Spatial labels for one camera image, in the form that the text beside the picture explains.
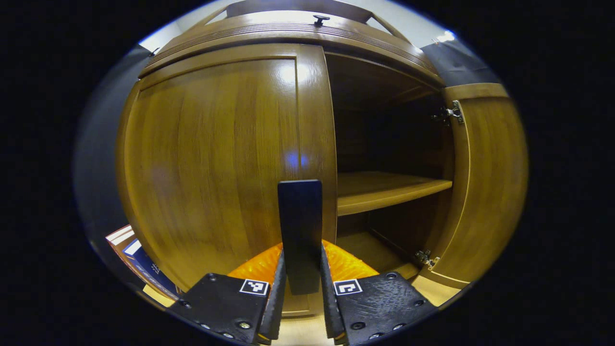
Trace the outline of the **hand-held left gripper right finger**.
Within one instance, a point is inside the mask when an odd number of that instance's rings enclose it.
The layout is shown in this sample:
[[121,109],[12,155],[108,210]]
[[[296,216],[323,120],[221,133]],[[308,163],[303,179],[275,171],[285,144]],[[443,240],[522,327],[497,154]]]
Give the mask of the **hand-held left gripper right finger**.
[[373,346],[439,312],[401,273],[335,280],[334,245],[321,242],[321,291],[327,337],[336,346]]

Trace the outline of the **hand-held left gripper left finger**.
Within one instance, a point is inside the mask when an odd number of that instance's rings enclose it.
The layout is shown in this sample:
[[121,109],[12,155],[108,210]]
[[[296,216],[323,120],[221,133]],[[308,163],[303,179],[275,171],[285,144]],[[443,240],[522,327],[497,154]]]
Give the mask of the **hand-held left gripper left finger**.
[[229,274],[207,273],[167,311],[233,346],[270,346],[279,337],[285,286],[278,244]]

